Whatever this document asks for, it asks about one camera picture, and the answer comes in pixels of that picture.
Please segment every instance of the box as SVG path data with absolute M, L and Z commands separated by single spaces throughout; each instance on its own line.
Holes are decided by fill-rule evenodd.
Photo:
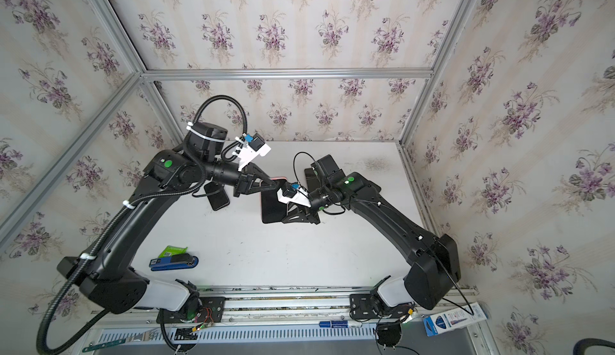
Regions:
M 472 303 L 472 310 L 467 306 L 464 308 L 468 311 L 473 311 L 474 315 L 466 313 L 461 308 L 455 308 L 454 310 L 446 311 L 440 314 L 434 314 L 427 316 L 423 319 L 425 325 L 425 331 L 427 336 L 435 336 L 442 334 L 443 332 L 449 332 L 456 330 L 457 328 L 463 328 L 473 323 L 480 322 L 481 320 L 487 320 L 487 316 L 478 303 Z

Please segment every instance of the smartphone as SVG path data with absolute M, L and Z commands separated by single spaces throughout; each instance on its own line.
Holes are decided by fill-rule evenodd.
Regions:
M 212 193 L 219 190 L 218 193 L 207 197 L 209 199 L 209 204 L 211 204 L 211 209 L 214 211 L 222 209 L 231 203 L 228 195 L 226 194 L 224 184 L 209 182 L 205 184 L 203 189 L 205 190 L 205 193 Z
M 285 178 L 272 178 L 278 184 L 275 190 L 261 192 L 261 220 L 264 224 L 277 223 L 286 217 L 288 204 L 277 199 L 277 190 L 286 182 Z

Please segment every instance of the table surface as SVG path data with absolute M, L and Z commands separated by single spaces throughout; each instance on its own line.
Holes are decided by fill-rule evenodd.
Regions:
M 272 150 L 253 162 L 272 177 L 295 181 L 293 157 L 299 151 L 315 159 L 331 154 L 346 174 L 358 172 L 382 188 L 381 194 L 409 219 L 421 225 L 396 144 L 362 142 L 269 142 Z M 311 159 L 297 157 L 297 174 Z M 329 216 L 320 224 L 263 224 L 260 196 L 233 197 L 212 211 L 206 198 L 183 196 L 160 218 L 145 239 L 132 266 L 158 279 L 190 281 L 199 286 L 374 285 L 387 275 L 408 272 L 401 253 L 376 228 L 353 212 Z M 167 246 L 188 247 L 199 258 L 192 269 L 153 273 L 148 264 Z

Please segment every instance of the wall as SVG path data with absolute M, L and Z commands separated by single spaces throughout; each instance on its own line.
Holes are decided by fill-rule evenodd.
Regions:
M 479 0 L 408 152 L 503 354 L 615 340 L 615 0 Z
M 0 219 L 18 204 L 128 76 L 86 0 L 3 0 L 0 9 Z M 168 144 L 140 95 L 125 102 L 0 252 L 3 354 L 35 353 L 36 330 L 62 278 L 55 267 L 87 247 L 156 151 Z M 50 344 L 88 319 L 77 290 L 58 308 Z
M 458 0 L 111 2 L 150 69 L 252 69 L 430 67 Z M 162 88 L 180 122 L 207 97 L 229 94 L 250 112 L 250 132 L 272 140 L 393 140 L 422 83 L 195 81 Z M 236 128 L 226 106 L 208 113 Z M 368 127 L 365 117 L 373 118 Z
M 0 220 L 127 76 L 86 0 L 3 0 Z

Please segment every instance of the hose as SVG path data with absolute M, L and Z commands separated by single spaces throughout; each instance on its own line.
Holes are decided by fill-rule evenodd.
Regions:
M 248 131 L 248 120 L 247 120 L 245 111 L 243 110 L 243 107 L 241 106 L 241 104 L 239 104 L 239 102 L 237 100 L 235 100 L 234 98 L 232 98 L 230 96 L 216 95 L 216 96 L 212 96 L 212 97 L 208 98 L 207 100 L 205 100 L 204 103 L 201 104 L 199 109 L 196 111 L 196 114 L 194 115 L 194 121 L 197 122 L 201 118 L 201 115 L 202 115 L 203 111 L 205 110 L 205 108 L 208 105 L 210 105 L 211 103 L 213 103 L 213 102 L 215 102 L 217 100 L 227 100 L 227 101 L 233 103 L 234 105 L 236 105 L 237 109 L 239 110 L 239 113 L 241 113 L 241 117 L 242 117 L 242 121 L 243 121 L 243 132 L 242 132 L 242 134 L 246 134 L 247 131 Z M 133 208 L 136 207 L 141 202 L 147 201 L 149 199 L 153 199 L 155 197 L 168 197 L 168 196 L 183 196 L 183 195 L 187 195 L 189 193 L 193 193 L 195 191 L 198 191 L 201 188 L 201 186 L 203 184 L 205 184 L 205 181 L 207 181 L 207 168 L 203 164 L 203 162 L 200 159 L 198 159 L 192 153 L 192 151 L 190 151 L 190 149 L 188 148 L 188 141 L 190 139 L 190 135 L 191 134 L 192 134 L 192 132 L 188 131 L 188 133 L 184 137 L 184 140 L 182 141 L 181 148 L 183 149 L 184 153 L 187 154 L 188 157 L 199 168 L 199 170 L 201 172 L 201 178 L 199 179 L 199 182 L 196 183 L 195 185 L 191 186 L 187 190 L 183 190 L 183 191 L 162 191 L 162 192 L 152 193 L 152 194 L 149 194 L 149 195 L 145 195 L 145 196 L 139 197 L 138 199 L 135 199 L 134 201 L 132 201 L 130 203 L 130 205 Z M 239 144 L 239 143 L 235 141 L 235 143 L 230 144 L 229 146 L 227 146 L 223 150 L 223 154 L 222 154 L 222 160 L 223 161 L 233 161 L 236 158 L 236 156 L 233 155 L 232 158 L 226 159 L 226 157 L 225 157 L 226 152 L 225 151 L 230 150 L 230 147 L 236 146 L 237 144 Z M 119 221 L 130 211 L 132 211 L 132 209 L 129 209 L 128 207 L 122 207 L 122 209 L 119 210 L 119 212 L 113 217 L 113 219 L 111 219 L 111 221 L 109 221 L 109 223 L 104 228 L 104 230 L 100 234 L 100 236 L 98 236 L 98 239 L 96 240 L 96 242 L 92 246 L 92 250 L 89 252 L 89 256 L 96 257 L 96 255 L 98 254 L 98 252 L 102 248 L 102 246 L 105 243 L 105 241 L 107 240 L 107 238 L 113 232 L 113 229 L 116 228 L 116 226 L 118 225 Z M 64 299 L 64 297 L 68 293 L 68 290 L 71 288 L 71 286 L 75 283 L 77 277 L 79 277 L 79 275 L 81 275 L 83 270 L 85 270 L 87 268 L 87 266 L 90 264 L 91 261 L 92 260 L 90 260 L 90 259 L 80 259 L 79 265 L 73 271 L 73 274 L 69 276 L 69 278 L 66 280 L 66 282 L 64 283 L 64 285 L 60 289 L 60 291 L 56 294 L 55 298 L 53 298 L 53 300 L 50 302 L 49 306 L 47 307 L 47 311 L 42 316 L 41 325 L 39 326 L 38 333 L 36 334 L 36 351 L 38 351 L 38 353 L 40 353 L 42 355 L 57 355 L 57 354 L 65 351 L 67 348 L 69 348 L 71 345 L 73 345 L 73 343 L 76 342 L 77 339 L 79 339 L 86 331 L 88 331 L 88 329 L 90 329 L 90 327 L 92 327 L 98 320 L 103 318 L 103 316 L 106 315 L 109 312 L 108 310 L 103 310 L 101 313 L 96 315 L 95 318 L 93 318 L 88 323 L 86 323 L 83 327 L 81 327 L 81 329 L 79 331 L 77 331 L 76 334 L 74 334 L 68 341 L 66 341 L 61 346 L 59 346 L 57 348 L 50 348 L 47 345 L 47 334 L 49 333 L 49 326 L 51 324 L 51 321 L 53 320 L 53 316 L 55 315 L 55 311 L 57 310 L 58 305 L 60 305 L 60 302 L 62 301 L 62 299 Z

